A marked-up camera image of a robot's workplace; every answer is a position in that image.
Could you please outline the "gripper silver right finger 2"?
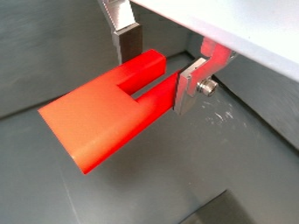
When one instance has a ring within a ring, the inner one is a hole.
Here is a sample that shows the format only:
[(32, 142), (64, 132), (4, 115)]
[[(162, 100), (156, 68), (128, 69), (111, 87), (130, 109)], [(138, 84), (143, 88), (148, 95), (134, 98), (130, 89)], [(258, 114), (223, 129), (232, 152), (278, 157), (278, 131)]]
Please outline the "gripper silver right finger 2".
[(218, 82), (211, 76), (222, 70), (237, 57), (224, 45), (204, 37), (200, 45), (202, 56), (179, 72), (172, 109), (184, 114), (196, 102), (196, 94), (212, 96)]

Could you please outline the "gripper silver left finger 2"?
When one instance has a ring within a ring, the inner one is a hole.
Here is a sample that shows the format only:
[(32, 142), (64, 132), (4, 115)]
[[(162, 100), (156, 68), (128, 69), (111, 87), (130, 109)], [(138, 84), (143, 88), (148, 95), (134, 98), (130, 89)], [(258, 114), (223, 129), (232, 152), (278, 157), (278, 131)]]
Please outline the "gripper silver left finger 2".
[(98, 0), (104, 13), (123, 64), (143, 52), (143, 27), (135, 20), (130, 0)]

